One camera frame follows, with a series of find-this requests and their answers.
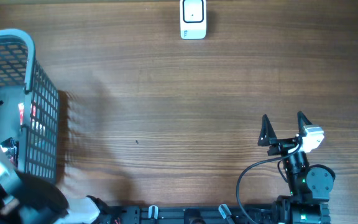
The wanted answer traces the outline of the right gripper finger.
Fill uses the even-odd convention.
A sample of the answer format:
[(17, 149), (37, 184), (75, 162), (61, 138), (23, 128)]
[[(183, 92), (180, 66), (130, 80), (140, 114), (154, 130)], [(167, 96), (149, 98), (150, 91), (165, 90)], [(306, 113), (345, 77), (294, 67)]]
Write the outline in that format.
[(271, 146), (276, 143), (277, 143), (277, 136), (275, 134), (275, 131), (273, 130), (269, 117), (266, 114), (264, 114), (262, 117), (262, 127), (260, 130), (260, 135), (257, 145)]
[(306, 136), (306, 129), (312, 125), (312, 122), (305, 116), (302, 111), (297, 112), (298, 129), (301, 136)]

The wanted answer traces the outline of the black red snack packet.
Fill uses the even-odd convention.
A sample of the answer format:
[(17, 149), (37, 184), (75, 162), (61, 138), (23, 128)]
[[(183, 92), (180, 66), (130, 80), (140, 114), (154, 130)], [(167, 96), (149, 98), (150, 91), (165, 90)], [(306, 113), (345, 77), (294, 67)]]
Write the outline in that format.
[(8, 160), (17, 167), (19, 155), (19, 142), (13, 138), (6, 139), (1, 143), (1, 149)]

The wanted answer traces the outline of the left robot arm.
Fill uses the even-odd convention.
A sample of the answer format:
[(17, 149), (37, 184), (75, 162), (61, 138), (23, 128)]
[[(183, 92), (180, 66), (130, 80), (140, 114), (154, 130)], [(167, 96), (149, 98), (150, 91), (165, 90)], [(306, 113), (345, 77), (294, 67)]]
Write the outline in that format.
[(0, 223), (101, 222), (95, 199), (67, 199), (51, 183), (17, 170), (0, 146)]

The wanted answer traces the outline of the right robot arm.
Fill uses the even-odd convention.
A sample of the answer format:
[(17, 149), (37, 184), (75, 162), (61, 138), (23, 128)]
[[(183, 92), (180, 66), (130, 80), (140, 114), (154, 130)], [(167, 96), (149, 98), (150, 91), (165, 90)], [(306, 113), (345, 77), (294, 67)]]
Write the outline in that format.
[(336, 175), (324, 165), (310, 165), (307, 153), (319, 147), (324, 131), (299, 111), (298, 134), (293, 138), (279, 139), (268, 116), (262, 117), (259, 146), (268, 146), (269, 156), (280, 156), (289, 196), (279, 196), (272, 205), (272, 223), (331, 222), (328, 202)]

